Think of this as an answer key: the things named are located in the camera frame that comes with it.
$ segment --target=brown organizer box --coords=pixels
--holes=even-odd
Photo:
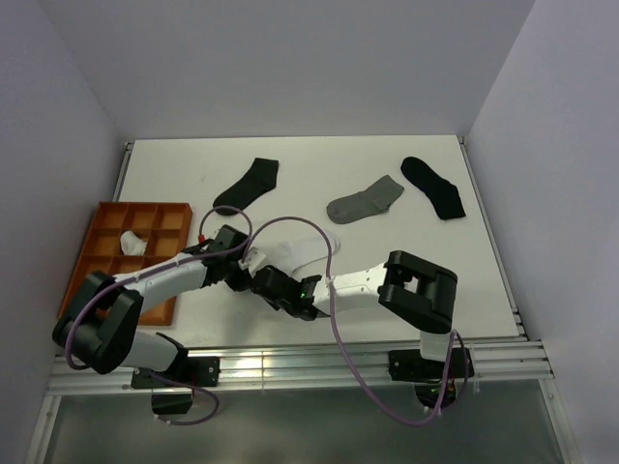
[[[90,224],[69,289],[58,317],[62,316],[83,279],[94,271],[111,276],[131,273],[161,263],[186,245],[192,223],[187,203],[101,202]],[[131,230],[146,241],[144,256],[127,256],[120,249],[120,236]],[[169,326],[176,299],[150,308],[139,318],[145,326]]]

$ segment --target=gray sock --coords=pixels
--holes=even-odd
[[[327,205],[327,215],[335,224],[385,213],[402,195],[404,187],[390,176],[383,176],[363,191],[343,196]]]

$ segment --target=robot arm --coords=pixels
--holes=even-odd
[[[188,256],[233,249],[246,238],[246,234],[224,226],[215,239],[188,247],[170,261],[179,263]],[[251,290],[275,310],[283,309],[293,317],[306,321],[329,317],[329,286],[325,276],[296,280],[273,266],[264,265],[264,259],[258,259],[259,250],[251,250],[248,266],[240,264],[242,255],[243,251],[239,250],[195,260],[143,279],[139,275],[144,270],[131,275],[94,272],[86,277],[67,313],[58,321],[53,339],[64,347],[69,329],[86,303],[106,286],[129,276],[137,279],[100,301],[99,308],[107,309],[106,317],[93,311],[75,333],[74,354],[101,374],[124,365],[164,372],[173,379],[185,378],[188,350],[161,333],[138,332],[139,315],[180,293],[222,280],[234,291]],[[383,305],[421,331],[424,358],[445,361],[456,298],[454,273],[406,252],[393,251],[386,263],[337,275],[332,282],[337,311]]]

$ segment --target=white tabletop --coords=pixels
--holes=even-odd
[[[384,262],[396,249],[451,269],[458,275],[454,327],[467,338],[517,336],[475,191],[453,135],[139,140],[133,146],[120,201],[190,203],[192,244],[213,200],[241,178],[255,157],[279,160],[280,171],[275,190],[247,207],[252,220],[300,216],[333,231],[341,240],[334,275]],[[467,216],[439,219],[424,194],[399,171],[406,157],[424,160],[455,184]],[[405,188],[388,213],[345,225],[329,220],[325,207],[331,200],[365,189],[385,174]],[[213,215],[205,235],[226,223],[247,230],[241,217]],[[266,229],[256,244],[312,234],[315,231],[304,224],[283,222]],[[324,260],[299,272],[299,276],[313,274],[324,274]],[[349,342],[419,339],[419,331],[378,304],[345,311],[338,321]],[[169,334],[186,346],[334,342],[328,319],[294,319],[250,292],[232,292],[224,283],[181,295],[169,328],[141,329]]]

